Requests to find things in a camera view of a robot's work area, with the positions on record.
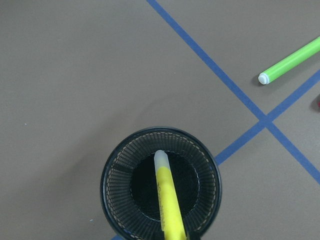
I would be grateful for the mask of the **black mesh pen cup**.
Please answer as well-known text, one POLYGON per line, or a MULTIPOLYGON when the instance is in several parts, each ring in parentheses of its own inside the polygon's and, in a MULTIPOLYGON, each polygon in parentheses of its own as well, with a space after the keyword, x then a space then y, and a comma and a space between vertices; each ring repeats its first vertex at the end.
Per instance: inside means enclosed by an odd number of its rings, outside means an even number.
POLYGON ((212 154, 172 127, 129 135, 110 154, 100 181, 105 217, 122 240, 200 240, 221 198, 212 154))

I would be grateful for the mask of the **yellow highlighter pen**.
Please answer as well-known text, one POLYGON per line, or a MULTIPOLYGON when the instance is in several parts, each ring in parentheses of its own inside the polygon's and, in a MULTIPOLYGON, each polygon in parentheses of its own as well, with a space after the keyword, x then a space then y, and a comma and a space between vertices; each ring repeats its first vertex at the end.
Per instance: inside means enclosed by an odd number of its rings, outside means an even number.
POLYGON ((160 224, 166 240, 186 240, 173 175, 168 155, 163 150, 154 154, 154 169, 159 202, 160 224))

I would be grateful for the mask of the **red capped white marker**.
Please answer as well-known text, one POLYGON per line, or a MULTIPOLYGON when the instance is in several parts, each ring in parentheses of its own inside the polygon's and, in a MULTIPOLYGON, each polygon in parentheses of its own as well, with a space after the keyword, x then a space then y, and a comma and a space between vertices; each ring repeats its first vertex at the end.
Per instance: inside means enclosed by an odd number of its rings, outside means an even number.
POLYGON ((319 110, 320 109, 320 95, 318 95, 317 97, 316 97, 316 99, 314 100, 314 108, 315 109, 317 109, 317 110, 319 110))

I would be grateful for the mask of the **green highlighter pen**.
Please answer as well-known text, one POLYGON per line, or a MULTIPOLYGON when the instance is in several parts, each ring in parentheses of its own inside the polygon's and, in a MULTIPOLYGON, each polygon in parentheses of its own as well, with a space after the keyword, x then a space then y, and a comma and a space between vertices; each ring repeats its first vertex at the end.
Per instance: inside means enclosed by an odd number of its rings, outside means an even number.
POLYGON ((261 72, 257 79, 262 85, 268 85, 293 68, 297 67, 307 59, 311 58, 320 51, 320 37, 318 36, 305 46, 299 48, 284 59, 275 63, 271 67, 261 72))

